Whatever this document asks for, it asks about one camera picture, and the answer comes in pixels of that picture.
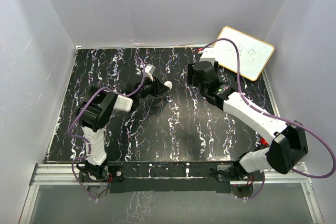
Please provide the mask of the white round disc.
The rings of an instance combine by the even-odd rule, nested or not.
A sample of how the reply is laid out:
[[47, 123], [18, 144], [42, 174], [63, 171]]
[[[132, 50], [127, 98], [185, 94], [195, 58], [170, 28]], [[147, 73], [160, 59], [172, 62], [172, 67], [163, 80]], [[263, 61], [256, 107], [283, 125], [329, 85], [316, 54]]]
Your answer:
[[172, 82], [170, 82], [170, 81], [166, 81], [165, 83], [164, 83], [164, 85], [166, 86], [166, 87], [168, 87], [170, 90], [172, 89]]

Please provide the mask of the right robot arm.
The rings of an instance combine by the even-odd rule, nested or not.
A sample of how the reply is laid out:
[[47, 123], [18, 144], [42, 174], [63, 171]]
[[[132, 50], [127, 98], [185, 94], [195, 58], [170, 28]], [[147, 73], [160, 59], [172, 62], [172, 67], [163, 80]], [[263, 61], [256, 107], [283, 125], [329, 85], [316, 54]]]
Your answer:
[[187, 66], [187, 84], [198, 88], [206, 101], [247, 124], [268, 144], [263, 149], [242, 154], [221, 173], [247, 180], [255, 171], [274, 169], [287, 174], [307, 153], [306, 134], [296, 123], [286, 123], [267, 116], [254, 103], [245, 103], [236, 86], [221, 82], [217, 63], [201, 61]]

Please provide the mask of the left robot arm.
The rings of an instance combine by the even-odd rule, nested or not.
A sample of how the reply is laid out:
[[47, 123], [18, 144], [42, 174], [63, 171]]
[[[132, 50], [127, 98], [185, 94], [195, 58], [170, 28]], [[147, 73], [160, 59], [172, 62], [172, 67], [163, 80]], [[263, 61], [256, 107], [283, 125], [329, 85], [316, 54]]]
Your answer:
[[104, 130], [113, 112], [133, 112], [141, 99], [151, 95], [159, 97], [172, 89], [172, 82], [161, 83], [153, 77], [144, 78], [144, 82], [128, 83], [125, 94], [119, 95], [111, 91], [99, 92], [91, 87], [80, 104], [77, 113], [83, 112], [79, 119], [84, 137], [88, 140], [86, 148], [88, 157], [83, 166], [77, 168], [98, 182], [108, 177], [107, 155], [104, 149]]

